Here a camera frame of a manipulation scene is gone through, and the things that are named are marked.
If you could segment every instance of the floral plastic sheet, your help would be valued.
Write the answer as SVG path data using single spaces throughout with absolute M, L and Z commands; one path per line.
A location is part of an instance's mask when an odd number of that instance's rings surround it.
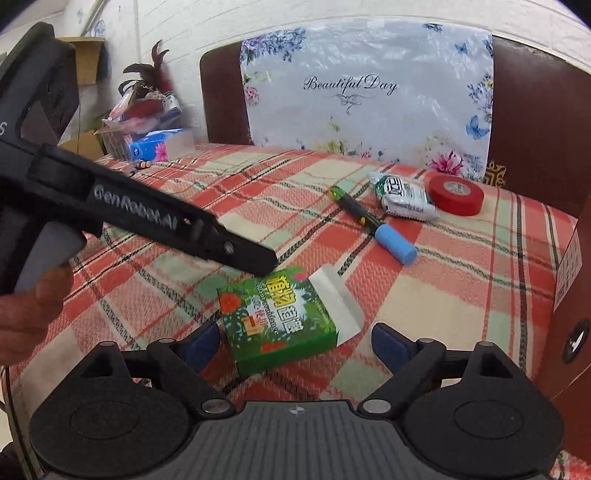
M 240 63 L 255 145 L 484 176 L 489 32 L 407 20 L 313 24 L 245 40 Z

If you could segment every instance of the checkered blanket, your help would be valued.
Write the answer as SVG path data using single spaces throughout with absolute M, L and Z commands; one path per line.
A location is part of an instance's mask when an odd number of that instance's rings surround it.
M 115 170 L 126 166 L 100 163 Z M 411 339 L 436 338 L 450 349 L 491 340 L 528 375 L 535 374 L 556 268 L 575 219 L 482 186 L 486 198 L 474 218 L 388 218 L 419 250 L 416 262 L 402 268 L 327 195 L 337 184 L 380 212 L 368 183 L 376 170 L 422 180 L 432 175 L 322 153 L 211 145 L 197 158 L 157 164 L 134 177 L 209 209 L 228 229 L 274 248 L 281 267 L 300 265 L 312 273 L 335 265 L 365 312 L 362 333 L 344 345 L 249 378 L 238 378 L 223 343 L 204 375 L 238 406 L 245 400 L 340 398 L 357 404 L 389 378 L 371 349 L 375 322 Z M 162 337 L 180 339 L 217 318 L 218 287 L 244 277 L 111 226 L 101 238 L 89 239 L 73 266 L 74 288 L 62 315 L 32 358 L 9 370 L 12 431 L 24 445 L 30 415 L 100 340 L 136 349 Z M 586 468 L 563 454 L 554 474 L 588 478 Z M 38 470 L 33 456 L 27 456 L 25 469 Z

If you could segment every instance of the blue marker cap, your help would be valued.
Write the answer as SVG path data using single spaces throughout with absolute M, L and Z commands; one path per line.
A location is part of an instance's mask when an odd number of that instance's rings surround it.
M 375 239 L 402 265 L 410 265 L 417 257 L 416 247 L 387 223 L 378 227 Z

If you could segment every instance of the round black disc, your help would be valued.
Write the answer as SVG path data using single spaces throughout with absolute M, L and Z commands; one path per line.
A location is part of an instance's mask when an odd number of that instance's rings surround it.
M 479 377 L 440 388 L 408 409 L 404 431 L 439 471 L 469 478 L 517 478 L 554 462 L 563 425 L 535 388 Z
M 49 469 L 75 478 L 121 478 L 165 462 L 189 433 L 189 418 L 172 396 L 112 378 L 56 391 L 35 412 L 30 439 Z

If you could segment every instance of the headboard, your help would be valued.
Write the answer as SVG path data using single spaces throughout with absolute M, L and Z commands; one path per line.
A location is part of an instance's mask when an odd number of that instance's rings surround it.
M 579 216 L 591 188 L 591 75 L 551 54 L 493 37 L 489 165 L 504 188 Z M 241 43 L 201 59 L 209 141 L 248 145 Z

